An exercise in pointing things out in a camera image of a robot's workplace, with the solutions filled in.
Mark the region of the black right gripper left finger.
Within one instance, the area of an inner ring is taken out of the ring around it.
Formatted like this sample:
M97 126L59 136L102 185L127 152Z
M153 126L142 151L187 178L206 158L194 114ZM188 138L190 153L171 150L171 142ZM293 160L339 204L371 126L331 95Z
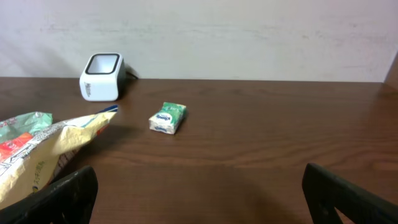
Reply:
M2 209L1 223L89 223L97 193L95 170L84 166Z

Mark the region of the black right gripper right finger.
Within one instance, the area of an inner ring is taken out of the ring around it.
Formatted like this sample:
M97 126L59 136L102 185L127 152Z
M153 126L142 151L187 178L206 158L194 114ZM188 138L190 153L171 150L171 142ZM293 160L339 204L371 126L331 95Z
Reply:
M353 223L397 223L397 205L335 175L324 167L308 163L302 190L314 223L341 223L341 212Z

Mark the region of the white blue snack bag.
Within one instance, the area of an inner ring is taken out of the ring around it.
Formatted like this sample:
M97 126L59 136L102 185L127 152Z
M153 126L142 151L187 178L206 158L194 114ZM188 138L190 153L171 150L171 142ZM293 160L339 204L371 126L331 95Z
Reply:
M1 162L1 208L6 208L48 185L94 140L118 112L113 105L98 113L52 123L35 133L15 154Z

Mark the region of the orange white tissue pack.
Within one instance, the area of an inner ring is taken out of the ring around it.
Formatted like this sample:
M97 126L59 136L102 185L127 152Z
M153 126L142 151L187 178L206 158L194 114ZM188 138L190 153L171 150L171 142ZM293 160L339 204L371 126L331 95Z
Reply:
M15 139L11 139L1 143L1 162L15 154L24 144L30 141L33 135L29 133L23 133Z

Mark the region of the teal snack packet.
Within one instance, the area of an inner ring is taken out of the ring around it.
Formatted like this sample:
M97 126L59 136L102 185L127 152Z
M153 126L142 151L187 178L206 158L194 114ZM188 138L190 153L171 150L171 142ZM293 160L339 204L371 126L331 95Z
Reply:
M1 143L15 139L21 134L35 133L53 123L52 113L30 112L1 121Z

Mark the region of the green white tissue pack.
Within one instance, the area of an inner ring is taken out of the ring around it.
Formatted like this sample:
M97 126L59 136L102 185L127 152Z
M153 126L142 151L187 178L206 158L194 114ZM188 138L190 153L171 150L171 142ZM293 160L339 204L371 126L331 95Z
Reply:
M175 134L187 112L185 105L164 102L161 109L149 118L149 129Z

